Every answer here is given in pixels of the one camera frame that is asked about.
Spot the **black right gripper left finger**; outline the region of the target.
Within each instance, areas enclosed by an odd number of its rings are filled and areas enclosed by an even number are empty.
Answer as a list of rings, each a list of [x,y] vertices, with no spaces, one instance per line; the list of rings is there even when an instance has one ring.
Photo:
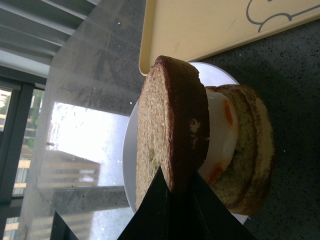
[[[159,167],[146,195],[119,240],[168,240],[170,238],[170,191]]]

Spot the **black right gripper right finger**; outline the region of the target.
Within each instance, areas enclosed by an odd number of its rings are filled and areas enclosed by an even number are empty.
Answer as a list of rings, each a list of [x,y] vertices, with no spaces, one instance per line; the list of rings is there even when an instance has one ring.
[[[190,182],[190,196],[206,240],[256,239],[230,213],[199,173],[195,173]]]

